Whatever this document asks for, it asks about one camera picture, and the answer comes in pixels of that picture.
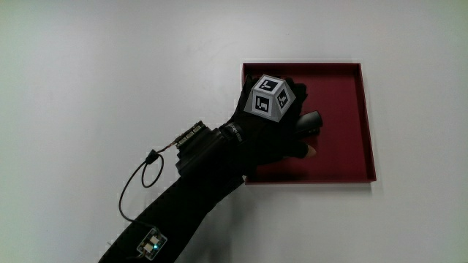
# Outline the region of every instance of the red tray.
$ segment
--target red tray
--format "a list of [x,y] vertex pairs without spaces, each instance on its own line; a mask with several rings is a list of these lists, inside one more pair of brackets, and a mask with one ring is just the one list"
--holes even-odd
[[262,165],[246,184],[370,183],[376,180],[361,71],[357,63],[245,63],[246,75],[291,77],[307,85],[302,114],[318,110],[320,134],[304,142],[310,159],[287,158]]

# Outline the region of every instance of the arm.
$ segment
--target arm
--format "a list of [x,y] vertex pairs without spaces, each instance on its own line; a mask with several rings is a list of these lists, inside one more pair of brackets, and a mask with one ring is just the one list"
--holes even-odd
[[[179,178],[161,196],[151,203],[137,220],[158,226],[168,240],[156,255],[154,262],[174,262],[183,251],[192,235],[213,207],[239,187],[244,180],[241,175],[224,171],[231,181],[226,186],[213,184],[210,178],[216,174],[197,175],[197,182]],[[137,256],[136,247],[148,234],[149,228],[131,223],[111,245],[99,262],[148,262],[147,259],[127,260],[128,256]]]
[[[284,156],[303,158],[314,149],[293,139],[306,87],[287,80],[299,98],[279,123],[266,121],[243,111],[255,81],[250,77],[233,117],[219,129],[204,127],[182,145],[177,163],[181,177],[137,218],[157,226],[167,237],[154,262],[174,262],[192,238],[205,215],[225,196],[238,188],[258,164],[278,161]],[[135,259],[136,247],[150,228],[131,223],[99,262],[148,262]]]

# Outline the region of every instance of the white background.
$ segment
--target white background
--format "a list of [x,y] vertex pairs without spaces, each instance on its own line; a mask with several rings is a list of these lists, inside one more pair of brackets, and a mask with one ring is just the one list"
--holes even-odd
[[245,58],[362,59],[378,181],[242,186],[178,262],[468,262],[467,43],[468,1],[2,1],[0,262],[96,262]]

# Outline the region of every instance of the gloved hand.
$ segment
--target gloved hand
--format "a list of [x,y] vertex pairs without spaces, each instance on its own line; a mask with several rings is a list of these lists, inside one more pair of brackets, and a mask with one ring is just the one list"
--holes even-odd
[[286,82],[296,96],[280,122],[274,122],[260,116],[244,112],[251,89],[258,79],[246,77],[238,105],[231,119],[220,129],[226,129],[229,123],[241,127],[245,136],[240,145],[231,148],[234,165],[245,175],[254,173],[259,164],[269,164],[286,156],[304,158],[315,155],[315,149],[304,142],[293,139],[295,123],[299,119],[302,103],[307,97],[306,86],[295,84],[291,78]]

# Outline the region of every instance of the black cable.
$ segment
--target black cable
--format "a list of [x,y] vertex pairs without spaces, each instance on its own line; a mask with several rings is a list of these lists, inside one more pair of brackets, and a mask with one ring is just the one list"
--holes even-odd
[[[164,168],[164,158],[162,157],[162,155],[160,153],[165,151],[169,147],[175,145],[175,143],[176,143],[176,141],[170,143],[168,146],[164,147],[162,150],[158,150],[157,152],[155,150],[151,150],[151,152],[146,157],[145,161],[142,164],[140,164],[140,166],[133,172],[132,176],[130,176],[129,180],[127,181],[127,184],[125,184],[124,190],[122,190],[122,194],[120,195],[120,200],[118,201],[118,210],[120,211],[120,214],[122,215],[123,218],[125,218],[126,220],[128,220],[128,221],[130,221],[132,223],[141,224],[143,226],[147,226],[147,227],[150,227],[152,229],[155,229],[156,230],[156,235],[157,235],[158,238],[161,238],[161,232],[159,231],[159,229],[156,226],[154,226],[152,224],[142,222],[142,221],[137,221],[135,219],[128,218],[126,215],[124,215],[124,212],[122,211],[122,199],[124,198],[125,190],[127,189],[128,185],[130,184],[130,181],[133,179],[133,177],[137,174],[137,172],[141,169],[141,167],[143,165],[145,165],[144,168],[143,168],[143,171],[141,172],[141,184],[143,185],[143,187],[144,188],[152,187],[158,181],[159,177],[161,176],[162,169]],[[154,163],[158,158],[161,158],[161,168],[159,169],[159,173],[158,173],[156,179],[153,181],[153,183],[151,183],[150,185],[147,186],[145,184],[145,182],[144,182],[146,167],[149,164]]]
[[134,223],[137,223],[137,224],[142,224],[143,226],[148,226],[148,227],[157,229],[157,227],[155,227],[153,225],[150,225],[150,224],[147,224],[145,222],[136,221],[134,219],[128,218],[126,215],[124,215],[124,212],[122,211],[122,199],[124,198],[125,190],[127,189],[127,186],[130,184],[130,181],[137,174],[138,170],[140,170],[140,168],[144,164],[146,164],[146,161],[144,161],[142,164],[140,164],[140,166],[133,172],[132,176],[130,176],[130,179],[127,181],[127,184],[125,185],[124,190],[122,191],[122,194],[120,195],[120,200],[118,201],[118,210],[120,211],[120,214],[122,215],[122,217],[124,217],[126,220],[128,220],[130,222],[134,222]]
[[161,173],[162,173],[162,169],[164,168],[164,158],[162,158],[162,155],[161,154],[157,154],[158,157],[161,159],[161,168],[159,169],[159,173],[158,173],[158,176],[156,177],[156,179],[154,179],[153,183],[151,183],[150,185],[146,185],[145,184],[145,170],[146,170],[146,167],[148,166],[148,164],[145,164],[144,168],[143,168],[143,171],[141,172],[141,184],[144,188],[150,188],[152,187],[159,179],[159,176],[161,176]]

